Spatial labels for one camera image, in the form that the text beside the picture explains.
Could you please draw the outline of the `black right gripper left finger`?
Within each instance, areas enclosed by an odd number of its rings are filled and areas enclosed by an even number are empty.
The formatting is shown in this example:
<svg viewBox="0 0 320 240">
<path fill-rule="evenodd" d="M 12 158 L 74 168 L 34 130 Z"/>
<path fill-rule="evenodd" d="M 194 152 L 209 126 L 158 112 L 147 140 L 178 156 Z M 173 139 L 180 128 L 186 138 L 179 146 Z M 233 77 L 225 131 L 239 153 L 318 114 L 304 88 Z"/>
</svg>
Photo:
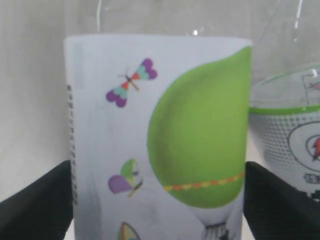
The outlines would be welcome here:
<svg viewBox="0 0 320 240">
<path fill-rule="evenodd" d="M 72 219 L 71 163 L 65 160 L 0 203 L 0 238 L 63 240 Z"/>
</svg>

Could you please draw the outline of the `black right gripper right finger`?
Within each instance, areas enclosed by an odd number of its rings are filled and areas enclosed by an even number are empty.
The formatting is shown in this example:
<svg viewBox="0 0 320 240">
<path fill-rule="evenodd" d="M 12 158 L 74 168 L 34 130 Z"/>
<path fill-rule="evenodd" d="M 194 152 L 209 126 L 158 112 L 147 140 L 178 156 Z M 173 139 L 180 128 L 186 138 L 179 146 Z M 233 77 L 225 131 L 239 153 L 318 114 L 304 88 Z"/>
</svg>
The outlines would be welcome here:
<svg viewBox="0 0 320 240">
<path fill-rule="evenodd" d="M 244 217 L 256 240 L 319 240 L 320 192 L 287 184 L 260 164 L 245 164 Z"/>
</svg>

